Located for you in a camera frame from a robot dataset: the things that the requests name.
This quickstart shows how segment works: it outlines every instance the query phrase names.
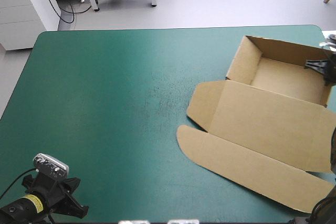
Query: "floor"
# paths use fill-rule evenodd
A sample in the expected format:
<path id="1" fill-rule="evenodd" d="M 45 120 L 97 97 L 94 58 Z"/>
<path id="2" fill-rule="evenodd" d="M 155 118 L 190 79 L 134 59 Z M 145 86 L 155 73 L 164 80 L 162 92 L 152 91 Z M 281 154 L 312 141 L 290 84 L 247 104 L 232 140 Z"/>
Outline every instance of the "floor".
<path id="1" fill-rule="evenodd" d="M 77 12 L 80 4 L 71 0 Z M 66 8 L 66 2 L 59 0 Z M 59 30 L 146 29 L 224 26 L 314 24 L 322 30 L 336 30 L 336 0 L 106 0 L 100 11 L 76 16 L 71 25 L 61 22 Z M 0 116 L 2 115 L 30 50 L 5 51 L 0 47 Z"/>

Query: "cardboard flap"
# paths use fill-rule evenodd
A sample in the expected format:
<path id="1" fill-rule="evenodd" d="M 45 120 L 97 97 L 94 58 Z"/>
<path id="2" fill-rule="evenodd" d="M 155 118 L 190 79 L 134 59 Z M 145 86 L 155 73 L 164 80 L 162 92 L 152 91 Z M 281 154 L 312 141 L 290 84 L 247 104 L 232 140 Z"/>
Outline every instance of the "cardboard flap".
<path id="1" fill-rule="evenodd" d="M 250 84 L 256 74 L 261 54 L 262 52 L 244 36 L 226 77 L 230 80 Z"/>
<path id="2" fill-rule="evenodd" d="M 247 38 L 263 52 L 263 57 L 299 66 L 304 66 L 306 60 L 325 60 L 326 54 L 332 55 L 332 51 L 322 48 L 253 36 Z"/>
<path id="3" fill-rule="evenodd" d="M 224 83 L 224 81 L 202 82 L 195 88 L 187 115 L 205 130 L 209 130 Z"/>
<path id="4" fill-rule="evenodd" d="M 177 140 L 196 164 L 295 210 L 311 212 L 333 188 L 302 170 L 186 125 L 178 128 Z"/>
<path id="5" fill-rule="evenodd" d="M 319 170 L 320 167 L 331 166 L 331 139 L 336 126 L 336 114 L 326 108 L 322 108 L 322 111 L 320 117 L 316 119 L 315 128 L 310 131 L 313 139 L 310 146 L 311 153 L 309 158 L 307 158 L 307 167 L 310 167 L 311 170 Z"/>
<path id="6" fill-rule="evenodd" d="M 330 172 L 334 113 L 314 103 L 224 82 L 209 133 L 302 170 Z"/>

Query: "open cardboard box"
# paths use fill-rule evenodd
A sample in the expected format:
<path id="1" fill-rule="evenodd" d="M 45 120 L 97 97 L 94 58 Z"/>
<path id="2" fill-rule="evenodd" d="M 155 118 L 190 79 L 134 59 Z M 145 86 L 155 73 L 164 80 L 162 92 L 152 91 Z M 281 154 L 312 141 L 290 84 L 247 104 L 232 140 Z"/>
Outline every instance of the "open cardboard box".
<path id="1" fill-rule="evenodd" d="M 181 126 L 182 151 L 247 188 L 310 212 L 333 186 L 305 171 L 330 172 L 336 114 L 326 108 L 331 86 L 304 65 L 327 55 L 320 48 L 244 36 L 227 80 L 196 87 L 187 115 L 208 133 Z M 255 165 L 244 165 L 246 157 Z M 303 197 L 313 190 L 316 195 Z"/>

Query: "yellow label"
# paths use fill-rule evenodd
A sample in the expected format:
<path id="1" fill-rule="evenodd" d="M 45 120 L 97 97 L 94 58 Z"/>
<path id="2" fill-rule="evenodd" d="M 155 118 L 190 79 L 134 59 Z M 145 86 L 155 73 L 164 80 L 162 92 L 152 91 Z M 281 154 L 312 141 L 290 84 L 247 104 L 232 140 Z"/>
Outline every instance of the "yellow label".
<path id="1" fill-rule="evenodd" d="M 37 213 L 43 211 L 43 205 L 42 205 L 42 202 L 41 202 L 41 200 L 40 200 L 38 197 L 36 197 L 35 195 L 27 194 L 27 195 L 23 196 L 23 198 L 29 199 L 29 200 L 35 205 L 35 208 L 36 208 L 36 212 L 37 212 Z"/>

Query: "cardboard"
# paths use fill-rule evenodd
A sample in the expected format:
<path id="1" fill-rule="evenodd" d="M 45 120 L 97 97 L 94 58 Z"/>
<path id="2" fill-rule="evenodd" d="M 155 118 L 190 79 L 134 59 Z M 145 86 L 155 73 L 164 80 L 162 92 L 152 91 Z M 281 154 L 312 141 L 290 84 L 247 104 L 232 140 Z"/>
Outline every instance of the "cardboard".
<path id="1" fill-rule="evenodd" d="M 186 125 L 178 128 L 177 140 L 196 164 L 295 210 L 311 212 L 333 188 L 300 169 Z"/>
<path id="2" fill-rule="evenodd" d="M 304 69 L 306 60 L 326 60 L 329 50 L 280 40 L 244 36 L 227 79 L 284 94 L 300 100 L 327 105 L 331 85 L 323 76 Z"/>
<path id="3" fill-rule="evenodd" d="M 323 49 L 245 36 L 226 81 L 200 83 L 187 115 L 208 133 L 296 168 L 330 172 L 331 86 L 304 69 Z"/>

